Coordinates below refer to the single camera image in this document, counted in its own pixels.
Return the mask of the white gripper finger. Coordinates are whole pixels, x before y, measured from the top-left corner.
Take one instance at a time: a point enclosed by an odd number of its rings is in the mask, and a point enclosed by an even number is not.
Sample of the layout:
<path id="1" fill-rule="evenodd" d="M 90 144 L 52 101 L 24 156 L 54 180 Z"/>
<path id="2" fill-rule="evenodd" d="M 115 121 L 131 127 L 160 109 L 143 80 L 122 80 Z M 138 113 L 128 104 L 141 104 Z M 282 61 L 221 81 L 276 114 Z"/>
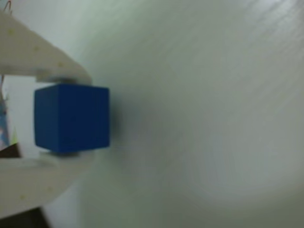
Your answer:
<path id="1" fill-rule="evenodd" d="M 0 216 L 6 218 L 56 199 L 92 164 L 95 154 L 68 156 L 43 152 L 36 159 L 0 161 Z"/>
<path id="2" fill-rule="evenodd" d="M 92 83 L 80 64 L 5 12 L 0 13 L 0 72 L 38 82 Z"/>

